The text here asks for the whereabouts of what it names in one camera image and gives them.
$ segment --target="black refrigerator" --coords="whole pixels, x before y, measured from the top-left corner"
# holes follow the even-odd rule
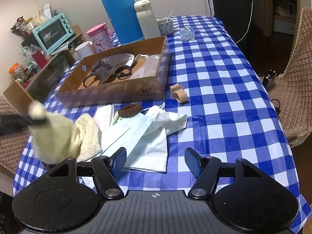
[[[225,29],[235,42],[246,33],[252,10],[252,0],[213,0],[214,17],[222,20]],[[237,45],[246,54],[248,37],[244,37]]]

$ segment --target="checkered tablecloth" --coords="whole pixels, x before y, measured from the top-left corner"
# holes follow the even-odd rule
[[[171,62],[165,100],[141,104],[148,108],[165,102],[166,111],[188,115],[187,128],[167,137],[167,173],[124,171],[118,177],[118,184],[124,191],[184,189],[187,192],[195,182],[184,161],[187,147],[202,156],[218,157],[222,162],[245,158],[297,197],[300,210],[291,228],[297,233],[311,209],[299,193],[292,152],[267,92],[220,20],[180,16],[174,17],[173,21],[176,28],[192,26],[196,40],[181,42],[178,31],[168,37]],[[55,97],[67,75],[45,108],[72,120],[83,113],[94,116],[100,106],[64,108]],[[184,86],[188,103],[180,105],[172,99],[169,87],[175,83]],[[115,109],[126,104],[115,105]],[[32,137],[17,168],[14,194],[46,172],[43,164],[32,156],[31,140]],[[230,178],[221,178],[218,189],[230,182]]]

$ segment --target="brown quilted chair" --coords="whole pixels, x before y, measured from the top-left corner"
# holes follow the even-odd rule
[[[19,114],[19,111],[7,100],[4,94],[0,94],[1,114]],[[28,129],[19,133],[0,136],[0,165],[15,173],[28,138]]]
[[[281,103],[280,123],[291,147],[312,131],[312,9],[303,8],[294,50],[268,94]]]

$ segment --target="orange jar lid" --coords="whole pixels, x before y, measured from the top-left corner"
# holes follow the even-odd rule
[[[15,69],[19,66],[19,64],[16,62],[12,65],[12,67],[10,67],[9,69],[9,74],[12,75],[15,71]]]

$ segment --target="cardboard box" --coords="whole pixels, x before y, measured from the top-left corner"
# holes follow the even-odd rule
[[[90,73],[91,67],[98,60],[122,53],[160,54],[157,70],[149,77],[119,80],[114,75],[103,84],[84,88],[83,79]],[[103,105],[125,101],[161,100],[164,99],[165,87],[170,62],[170,49],[166,36],[151,38],[115,47],[83,58],[76,68],[68,75],[56,93],[56,97],[65,107],[87,105]],[[143,62],[138,62],[132,68],[132,74],[137,71]]]

